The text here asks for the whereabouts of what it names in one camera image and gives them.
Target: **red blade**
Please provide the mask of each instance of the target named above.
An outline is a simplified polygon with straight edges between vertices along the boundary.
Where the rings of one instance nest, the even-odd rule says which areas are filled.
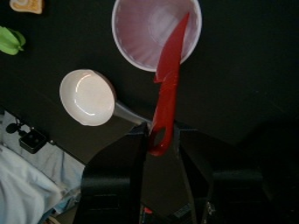
[[[173,34],[165,44],[159,60],[154,82],[162,82],[159,100],[154,113],[154,123],[150,133],[148,152],[162,156],[170,148],[174,138],[174,111],[177,101],[177,88],[179,82],[179,70],[183,52],[183,37],[189,23],[190,13],[175,27]],[[163,140],[155,144],[155,138],[163,133]]]
[[[190,13],[187,13],[183,17],[181,23],[173,31],[170,38],[167,39],[161,55],[154,82],[163,82],[169,73],[179,73],[183,53],[183,37],[189,18]]]

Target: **knife handle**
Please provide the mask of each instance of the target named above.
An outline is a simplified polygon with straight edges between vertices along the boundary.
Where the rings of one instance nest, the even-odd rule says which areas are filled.
[[[159,92],[152,129],[148,137],[148,152],[154,156],[162,156],[173,143],[178,82],[179,74],[169,73]],[[156,138],[159,135],[163,135],[163,139],[158,143]]]

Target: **table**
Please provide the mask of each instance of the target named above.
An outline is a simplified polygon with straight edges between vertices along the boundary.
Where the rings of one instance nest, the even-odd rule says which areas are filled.
[[[151,118],[155,74],[135,68],[118,50],[115,1],[46,1],[42,15],[12,11],[8,2],[0,2],[0,25],[20,31],[27,44],[16,56],[0,54],[0,105],[87,163],[132,123],[116,117],[99,127],[76,123],[62,106],[62,78],[80,68],[102,72],[118,99]],[[177,120],[238,145],[262,123],[298,122],[298,2],[201,0],[201,9],[199,44],[182,64]],[[156,173],[165,163],[158,164]]]

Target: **black plastic object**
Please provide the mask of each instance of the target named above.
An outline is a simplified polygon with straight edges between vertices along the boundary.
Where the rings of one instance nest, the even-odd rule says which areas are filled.
[[[6,127],[6,132],[8,134],[14,134],[20,129],[19,125],[16,123],[11,123]]]
[[[32,129],[19,139],[20,146],[35,154],[39,149],[47,144],[47,137],[36,129]]]
[[[266,122],[239,147],[257,160],[281,223],[299,223],[299,125]]]
[[[86,166],[75,224],[138,224],[147,124],[103,149]]]
[[[249,156],[181,124],[177,134],[193,223],[282,224],[265,192],[262,173]]]

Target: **utensil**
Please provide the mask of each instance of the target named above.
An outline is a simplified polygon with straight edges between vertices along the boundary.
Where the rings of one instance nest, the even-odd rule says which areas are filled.
[[[170,38],[167,39],[154,77],[155,83],[163,83],[150,133],[148,151],[155,156],[162,156],[165,154],[171,145],[174,136],[175,98],[183,52],[183,37],[189,19],[190,13],[187,13],[183,17],[181,23],[173,31]],[[163,133],[163,140],[161,143],[155,143],[159,133]]]
[[[202,32],[202,9],[198,0],[116,0],[112,32],[116,47],[128,62],[155,72],[177,24],[190,12],[182,49],[182,62],[190,57]]]
[[[60,83],[60,101],[71,117],[83,125],[99,126],[112,115],[135,124],[151,121],[118,101],[116,91],[107,77],[80,69],[66,75]]]

